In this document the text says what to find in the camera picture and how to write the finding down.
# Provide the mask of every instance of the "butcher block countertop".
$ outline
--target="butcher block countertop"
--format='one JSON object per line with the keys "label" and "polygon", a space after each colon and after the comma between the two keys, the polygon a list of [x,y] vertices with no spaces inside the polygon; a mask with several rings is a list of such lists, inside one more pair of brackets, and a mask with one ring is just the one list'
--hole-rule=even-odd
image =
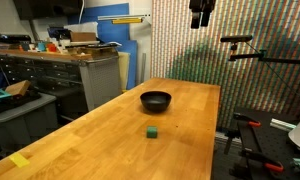
{"label": "butcher block countertop", "polygon": [[[171,94],[165,112],[143,109],[152,90]],[[210,180],[219,96],[219,86],[153,78],[18,151],[28,165],[1,160],[0,179]]]}

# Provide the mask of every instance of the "box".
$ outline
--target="box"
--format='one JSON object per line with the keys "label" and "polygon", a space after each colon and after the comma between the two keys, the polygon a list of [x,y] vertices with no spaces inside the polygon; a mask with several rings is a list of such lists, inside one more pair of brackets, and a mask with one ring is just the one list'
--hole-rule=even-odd
{"label": "box", "polygon": [[19,150],[58,129],[56,97],[41,98],[0,113],[0,146]]}
{"label": "box", "polygon": [[8,86],[5,91],[12,96],[24,96],[30,86],[30,81],[25,80]]}
{"label": "box", "polygon": [[71,32],[72,42],[96,41],[96,33],[91,32]]}

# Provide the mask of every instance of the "green cube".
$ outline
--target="green cube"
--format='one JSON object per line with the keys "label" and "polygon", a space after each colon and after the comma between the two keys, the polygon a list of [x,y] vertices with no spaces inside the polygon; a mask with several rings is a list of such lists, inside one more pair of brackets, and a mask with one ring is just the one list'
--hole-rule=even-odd
{"label": "green cube", "polygon": [[147,127],[147,138],[157,138],[158,132],[157,127],[148,126]]}

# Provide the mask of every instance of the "yellow tape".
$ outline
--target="yellow tape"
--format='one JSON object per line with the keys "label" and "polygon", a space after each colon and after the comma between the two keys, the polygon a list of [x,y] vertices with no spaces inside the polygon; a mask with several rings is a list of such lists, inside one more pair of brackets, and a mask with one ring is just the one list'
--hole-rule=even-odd
{"label": "yellow tape", "polygon": [[141,18],[114,19],[112,24],[142,23]]}
{"label": "yellow tape", "polygon": [[13,153],[9,156],[9,159],[14,162],[19,168],[30,164],[30,162],[24,158],[20,153]]}

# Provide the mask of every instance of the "black bowl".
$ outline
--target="black bowl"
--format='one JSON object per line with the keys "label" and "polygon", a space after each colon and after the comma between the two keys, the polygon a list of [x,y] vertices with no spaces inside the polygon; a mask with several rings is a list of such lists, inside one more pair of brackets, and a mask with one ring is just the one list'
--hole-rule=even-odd
{"label": "black bowl", "polygon": [[162,91],[149,91],[140,96],[144,108],[151,112],[163,112],[171,101],[171,95]]}

